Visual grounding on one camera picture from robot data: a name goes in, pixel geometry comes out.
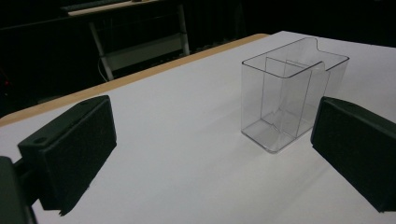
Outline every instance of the white table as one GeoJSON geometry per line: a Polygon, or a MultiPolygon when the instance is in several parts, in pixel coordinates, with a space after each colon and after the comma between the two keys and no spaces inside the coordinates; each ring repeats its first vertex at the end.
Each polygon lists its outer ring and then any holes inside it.
{"type": "MultiPolygon", "coordinates": [[[[306,133],[269,154],[240,133],[241,62],[305,35],[280,32],[115,90],[118,146],[65,217],[46,223],[396,223],[312,148],[306,133]]],[[[396,49],[318,39],[350,57],[339,98],[396,122],[396,49]]],[[[0,154],[71,105],[3,126],[0,154]]]]}

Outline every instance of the wooden table edge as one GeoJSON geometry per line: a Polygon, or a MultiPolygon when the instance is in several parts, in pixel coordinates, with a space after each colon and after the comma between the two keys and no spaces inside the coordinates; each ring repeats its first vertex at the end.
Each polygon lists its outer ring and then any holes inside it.
{"type": "Polygon", "coordinates": [[[249,42],[252,42],[252,41],[267,37],[267,36],[268,35],[266,35],[266,34],[250,35],[248,37],[241,38],[241,39],[235,40],[233,42],[214,47],[212,49],[207,49],[207,50],[204,50],[204,51],[201,51],[198,53],[194,53],[192,55],[174,60],[169,63],[164,63],[164,64],[160,64],[155,67],[151,67],[149,69],[131,74],[126,77],[117,78],[110,82],[103,83],[103,84],[88,88],[83,91],[77,91],[77,92],[74,92],[74,93],[68,94],[66,96],[54,99],[52,101],[48,101],[48,102],[40,104],[40,105],[34,105],[32,107],[25,108],[23,110],[8,114],[8,115],[0,118],[0,127],[6,126],[8,124],[11,124],[11,123],[23,120],[23,119],[31,118],[33,116],[51,111],[53,109],[56,109],[56,108],[59,108],[59,107],[65,106],[65,105],[70,105],[70,104],[85,100],[87,98],[96,96],[103,92],[114,90],[118,87],[130,84],[132,82],[136,82],[140,79],[143,79],[146,77],[151,77],[153,75],[159,74],[166,70],[181,66],[186,63],[191,63],[191,62],[203,59],[205,57],[223,52],[227,49],[233,49],[233,48],[239,47],[246,43],[249,43],[249,42]]]}

